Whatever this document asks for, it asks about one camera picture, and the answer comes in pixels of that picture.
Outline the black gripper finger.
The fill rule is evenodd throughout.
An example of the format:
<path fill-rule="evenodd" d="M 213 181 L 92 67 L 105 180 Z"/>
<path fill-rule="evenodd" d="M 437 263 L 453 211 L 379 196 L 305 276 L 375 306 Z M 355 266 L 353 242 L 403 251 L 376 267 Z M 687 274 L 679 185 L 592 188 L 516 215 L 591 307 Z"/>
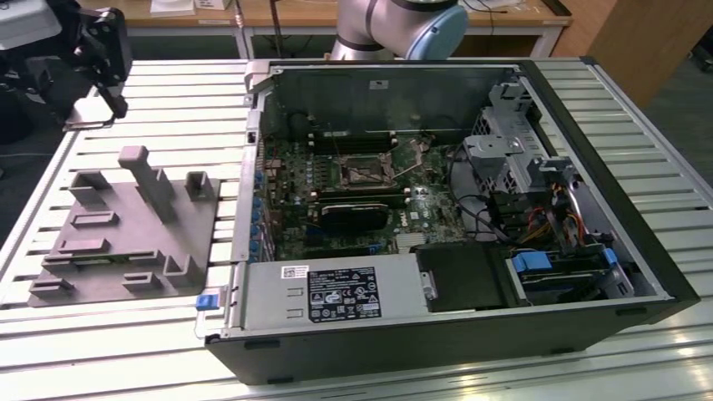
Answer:
<path fill-rule="evenodd" d="M 81 8 L 79 16 L 81 72 L 97 88 L 112 117 L 123 119 L 128 105 L 119 86 L 127 81 L 132 69 L 125 15 L 117 8 Z"/>

